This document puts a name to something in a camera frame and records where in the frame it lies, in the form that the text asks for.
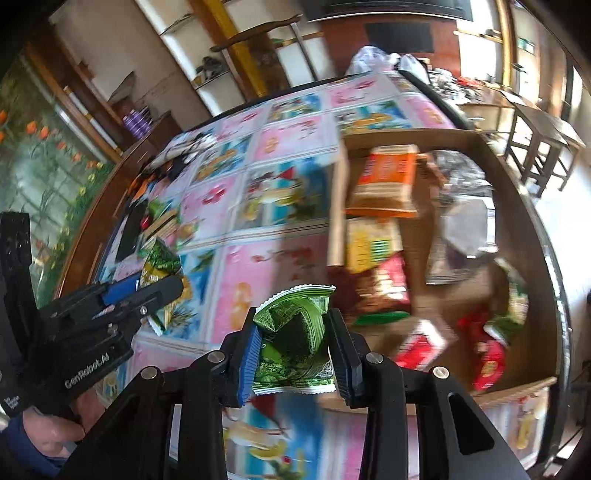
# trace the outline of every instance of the human hand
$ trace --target human hand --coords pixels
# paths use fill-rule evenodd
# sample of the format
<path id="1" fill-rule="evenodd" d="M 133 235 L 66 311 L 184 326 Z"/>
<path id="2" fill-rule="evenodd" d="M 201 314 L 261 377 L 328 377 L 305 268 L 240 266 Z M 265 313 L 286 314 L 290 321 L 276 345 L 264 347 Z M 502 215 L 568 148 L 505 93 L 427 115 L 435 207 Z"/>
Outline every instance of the human hand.
<path id="1" fill-rule="evenodd" d="M 68 458 L 68 442 L 79 442 L 85 431 L 73 421 L 53 415 L 43 415 L 35 407 L 22 413 L 22 425 L 31 443 L 39 452 L 48 457 Z"/>
<path id="2" fill-rule="evenodd" d="M 25 432 L 43 455 L 68 458 L 71 451 L 66 448 L 66 443 L 81 441 L 105 412 L 94 389 L 84 392 L 71 407 L 80 416 L 82 425 L 53 415 L 43 415 L 35 407 L 23 412 L 22 424 Z"/>

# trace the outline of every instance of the white plastic bag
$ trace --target white plastic bag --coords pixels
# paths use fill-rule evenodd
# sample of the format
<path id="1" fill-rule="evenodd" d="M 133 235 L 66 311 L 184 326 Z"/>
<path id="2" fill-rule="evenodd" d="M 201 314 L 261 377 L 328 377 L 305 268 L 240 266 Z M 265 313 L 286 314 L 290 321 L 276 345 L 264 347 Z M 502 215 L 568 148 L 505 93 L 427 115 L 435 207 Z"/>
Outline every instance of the white plastic bag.
<path id="1" fill-rule="evenodd" d="M 389 72 L 391 70 L 390 55 L 378 47 L 367 45 L 361 47 L 353 56 L 345 75 L 365 72 Z"/>
<path id="2" fill-rule="evenodd" d="M 398 70 L 405 70 L 406 72 L 412 73 L 416 78 L 422 80 L 424 83 L 429 85 L 429 75 L 425 70 L 425 67 L 410 53 L 404 55 L 398 62 Z"/>

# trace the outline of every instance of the cardboard box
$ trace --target cardboard box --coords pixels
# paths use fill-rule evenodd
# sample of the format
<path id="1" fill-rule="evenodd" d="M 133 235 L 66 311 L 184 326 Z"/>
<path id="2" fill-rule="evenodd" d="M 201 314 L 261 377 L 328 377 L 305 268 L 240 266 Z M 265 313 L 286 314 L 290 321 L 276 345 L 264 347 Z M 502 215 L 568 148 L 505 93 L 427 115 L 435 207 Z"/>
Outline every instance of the cardboard box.
<path id="1" fill-rule="evenodd" d="M 372 147 L 381 145 L 416 144 L 422 153 L 431 150 L 457 150 L 473 159 L 493 185 L 496 206 L 496 243 L 499 254 L 506 258 L 523 276 L 530 295 L 530 309 L 522 332 L 506 355 L 505 372 L 485 393 L 476 395 L 482 406 L 504 403 L 540 390 L 556 382 L 560 362 L 560 342 L 554 290 L 544 257 L 543 246 L 530 219 L 530 214 L 517 190 L 514 173 L 496 157 L 483 137 L 466 130 L 413 129 L 364 132 L 344 138 L 335 165 L 330 211 L 328 265 L 344 265 L 346 259 L 345 205 L 363 171 Z M 487 302 L 493 292 L 489 268 L 480 268 L 473 278 L 449 286 L 425 285 L 425 270 L 436 224 L 436 209 L 430 198 L 430 183 L 426 172 L 417 167 L 413 200 L 420 216 L 400 219 L 400 231 L 407 263 L 407 282 L 411 292 L 413 316 L 429 318 L 437 312 L 456 332 L 459 339 L 435 361 L 446 367 L 466 388 L 472 391 L 477 357 L 472 345 L 456 327 L 458 319 Z M 410 325 L 392 324 L 384 329 L 384 338 L 392 339 L 392 331 L 401 329 L 400 338 Z M 356 327 L 364 333 L 371 348 L 391 354 L 396 347 L 376 337 L 377 327 Z M 335 395 L 320 399 L 326 408 L 348 410 Z"/>

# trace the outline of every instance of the metal screw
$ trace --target metal screw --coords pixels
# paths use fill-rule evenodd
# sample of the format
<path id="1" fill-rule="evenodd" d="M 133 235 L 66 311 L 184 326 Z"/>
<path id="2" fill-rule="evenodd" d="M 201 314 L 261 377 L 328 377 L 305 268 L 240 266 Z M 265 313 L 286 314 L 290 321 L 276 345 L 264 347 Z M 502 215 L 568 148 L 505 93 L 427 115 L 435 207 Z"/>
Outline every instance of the metal screw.
<path id="1" fill-rule="evenodd" d="M 156 375 L 158 375 L 156 367 L 146 367 L 142 370 L 142 378 L 144 380 L 152 380 L 156 378 Z"/>
<path id="2" fill-rule="evenodd" d="M 209 360 L 213 364 L 223 362 L 225 358 L 226 355 L 224 355 L 223 352 L 221 352 L 220 350 L 214 350 L 213 352 L 209 352 L 207 356 L 207 360 Z"/>
<path id="3" fill-rule="evenodd" d="M 442 380 L 449 377 L 449 370 L 445 367 L 435 367 L 433 369 L 433 375 Z"/>
<path id="4" fill-rule="evenodd" d="M 374 364 L 374 365 L 379 365 L 380 363 L 382 363 L 384 361 L 384 357 L 376 352 L 368 353 L 367 355 L 365 355 L 365 359 L 370 364 Z"/>

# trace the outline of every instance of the wooden stool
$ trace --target wooden stool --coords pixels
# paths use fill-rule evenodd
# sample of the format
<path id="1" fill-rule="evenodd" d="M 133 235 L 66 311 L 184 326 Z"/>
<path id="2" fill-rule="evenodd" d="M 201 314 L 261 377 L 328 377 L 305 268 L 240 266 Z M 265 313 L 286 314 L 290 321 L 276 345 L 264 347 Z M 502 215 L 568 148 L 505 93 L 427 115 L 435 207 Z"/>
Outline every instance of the wooden stool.
<path id="1" fill-rule="evenodd" d="M 521 173 L 521 183 L 525 184 L 529 177 L 536 180 L 536 183 L 540 187 L 537 196 L 541 197 L 553 174 L 556 162 L 559 160 L 560 151 L 563 147 L 567 146 L 567 143 L 560 133 L 558 133 L 558 130 L 556 130 L 553 123 L 549 120 L 549 115 L 547 113 L 518 103 L 515 103 L 514 106 L 515 115 L 513 117 L 513 123 L 511 124 L 511 132 L 509 133 L 504 159 L 507 161 L 509 155 L 511 155 Z M 513 140 L 517 118 L 521 118 L 531 130 L 531 141 L 529 145 L 518 143 Z M 542 142 L 550 146 L 550 150 L 545 158 L 543 158 L 543 155 L 540 155 L 538 152 L 540 143 Z M 523 165 L 519 162 L 519 159 L 517 159 L 517 156 L 513 152 L 513 147 L 527 150 Z M 536 168 L 537 173 L 532 172 L 533 167 Z"/>
<path id="2" fill-rule="evenodd" d="M 554 175 L 555 177 L 563 179 L 562 185 L 559 188 L 559 191 L 562 192 L 564 187 L 566 187 L 566 182 L 568 182 L 571 174 L 573 173 L 574 167 L 578 162 L 580 156 L 583 154 L 586 146 L 585 142 L 583 142 L 583 140 L 581 139 L 581 137 L 579 137 L 577 132 L 574 131 L 574 128 L 572 127 L 572 125 L 570 125 L 570 123 L 568 123 L 565 120 L 562 120 L 561 118 L 556 118 L 555 116 L 551 116 L 549 114 L 546 115 L 548 116 L 548 119 L 550 120 L 550 122 L 552 122 L 556 130 L 558 130 L 558 133 L 562 136 L 562 138 L 564 138 L 571 154 L 573 155 L 573 160 L 568 168 L 564 166 L 564 163 L 562 162 L 560 157 L 558 158 L 558 163 L 560 163 L 560 166 L 564 169 L 566 175 L 561 175 L 552 172 L 552 175 Z"/>
<path id="3" fill-rule="evenodd" d="M 310 60 L 310 56 L 308 55 L 308 51 L 304 45 L 304 40 L 301 37 L 300 29 L 297 26 L 297 23 L 300 20 L 301 14 L 298 14 L 288 18 L 287 20 L 263 23 L 261 25 L 257 25 L 256 27 L 249 28 L 244 32 L 240 32 L 239 34 L 234 35 L 232 38 L 228 38 L 228 40 L 226 40 L 224 43 L 215 45 L 214 47 L 210 48 L 210 50 L 212 52 L 221 51 L 224 55 L 224 58 L 226 59 L 226 62 L 228 63 L 228 66 L 230 66 L 232 74 L 236 76 L 236 70 L 233 68 L 232 60 L 230 59 L 230 55 L 228 55 L 226 49 L 236 43 L 246 42 L 248 50 L 256 62 L 256 66 L 259 69 L 269 93 L 280 92 L 281 90 L 290 88 L 290 83 L 287 79 L 283 65 L 281 65 L 279 57 L 275 52 L 275 47 L 272 40 L 269 38 L 268 32 L 280 27 L 289 27 L 291 32 L 294 34 L 298 45 L 300 46 L 304 60 L 306 61 L 308 68 L 312 73 L 312 78 L 315 82 L 317 82 L 318 75 L 316 74 L 316 70 L 312 65 L 312 61 Z"/>

